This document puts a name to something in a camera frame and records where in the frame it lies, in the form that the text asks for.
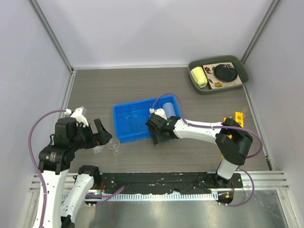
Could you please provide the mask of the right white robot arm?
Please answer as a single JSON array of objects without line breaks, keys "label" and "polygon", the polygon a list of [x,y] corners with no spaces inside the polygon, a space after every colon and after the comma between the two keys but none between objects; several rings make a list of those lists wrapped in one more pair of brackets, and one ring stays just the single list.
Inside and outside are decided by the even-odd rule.
[{"label": "right white robot arm", "polygon": [[178,116],[165,119],[151,114],[147,122],[153,144],[173,139],[195,139],[213,143],[218,146],[223,158],[215,176],[214,187],[224,188],[232,181],[232,176],[239,166],[244,165],[253,138],[231,118],[224,122],[210,123],[202,128],[202,122],[183,120]]}]

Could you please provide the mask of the yellow test tube rack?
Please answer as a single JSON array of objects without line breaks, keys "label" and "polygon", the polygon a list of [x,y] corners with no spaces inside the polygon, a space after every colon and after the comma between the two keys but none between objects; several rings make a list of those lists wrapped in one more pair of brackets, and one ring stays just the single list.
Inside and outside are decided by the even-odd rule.
[{"label": "yellow test tube rack", "polygon": [[[234,120],[232,116],[229,118],[224,117],[224,126],[244,127],[244,112],[235,111]],[[219,139],[219,149],[221,157],[228,161],[240,163],[246,157],[244,152],[245,135],[243,131],[235,129],[221,129]]]}]

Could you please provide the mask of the red cap wash bottle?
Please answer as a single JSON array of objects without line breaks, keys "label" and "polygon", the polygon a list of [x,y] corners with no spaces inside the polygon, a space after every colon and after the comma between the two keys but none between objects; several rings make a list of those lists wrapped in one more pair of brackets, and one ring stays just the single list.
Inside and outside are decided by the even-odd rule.
[{"label": "red cap wash bottle", "polygon": [[169,119],[171,116],[175,116],[175,110],[174,110],[174,106],[172,103],[167,102],[163,105],[163,110],[165,112],[166,118]]}]

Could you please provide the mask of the clear glass test tube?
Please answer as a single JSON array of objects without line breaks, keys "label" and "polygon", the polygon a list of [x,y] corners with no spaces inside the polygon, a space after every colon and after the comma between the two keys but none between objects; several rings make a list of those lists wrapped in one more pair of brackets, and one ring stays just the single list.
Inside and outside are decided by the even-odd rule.
[{"label": "clear glass test tube", "polygon": [[246,117],[246,112],[248,111],[248,106],[244,106],[242,111],[240,112],[240,118],[244,119]]}]

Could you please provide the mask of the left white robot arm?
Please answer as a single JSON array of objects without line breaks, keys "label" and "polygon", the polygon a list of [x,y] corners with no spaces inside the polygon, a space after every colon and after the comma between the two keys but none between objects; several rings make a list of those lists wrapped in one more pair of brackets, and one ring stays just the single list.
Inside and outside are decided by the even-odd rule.
[{"label": "left white robot arm", "polygon": [[90,189],[97,189],[102,181],[99,168],[83,165],[69,196],[62,202],[64,185],[75,158],[81,149],[92,149],[109,143],[112,135],[104,128],[100,119],[94,120],[97,132],[90,125],[74,117],[64,117],[55,124],[50,137],[52,143],[39,153],[38,176],[41,181],[35,228],[73,228],[76,214]]}]

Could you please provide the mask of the blue divided plastic bin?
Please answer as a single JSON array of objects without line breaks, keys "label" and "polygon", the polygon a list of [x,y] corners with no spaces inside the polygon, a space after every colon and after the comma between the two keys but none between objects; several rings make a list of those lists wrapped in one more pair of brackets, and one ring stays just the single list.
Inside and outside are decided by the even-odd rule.
[{"label": "blue divided plastic bin", "polygon": [[115,105],[113,107],[115,132],[120,143],[151,138],[145,124],[151,116],[149,109],[162,108],[167,102],[174,106],[176,115],[170,118],[175,117],[177,123],[181,119],[180,110],[175,97],[172,95]]}]

